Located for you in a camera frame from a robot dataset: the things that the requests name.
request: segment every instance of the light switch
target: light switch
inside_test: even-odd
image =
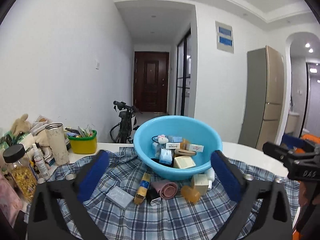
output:
[[[98,60],[96,60],[96,69],[100,68],[100,62]]]

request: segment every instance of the pink bag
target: pink bag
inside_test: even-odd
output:
[[[0,209],[9,224],[13,227],[19,211],[22,209],[22,201],[10,186],[9,182],[0,171]]]

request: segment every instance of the metal screw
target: metal screw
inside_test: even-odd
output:
[[[76,175],[74,174],[74,173],[71,173],[71,174],[68,174],[67,176],[66,176],[66,180],[72,180],[72,179],[74,179],[76,177]]]
[[[245,178],[246,180],[253,180],[253,176],[250,175],[250,174],[245,174],[245,175],[244,175],[244,178]]]
[[[44,178],[38,179],[38,184],[42,184],[42,183],[45,183],[45,179]]]
[[[283,179],[281,179],[281,178],[279,178],[279,177],[276,177],[276,178],[275,178],[275,182],[281,184],[281,183],[283,182]]]

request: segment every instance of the floor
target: floor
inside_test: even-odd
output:
[[[137,125],[142,125],[144,122],[149,121],[153,118],[167,115],[166,113],[153,113],[153,112],[143,112],[143,113],[135,113],[137,119]],[[134,133],[136,131],[132,131],[131,138],[133,138]]]

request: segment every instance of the pink rolled strap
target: pink rolled strap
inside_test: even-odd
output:
[[[178,185],[167,179],[151,182],[151,186],[166,200],[173,198],[178,191]]]

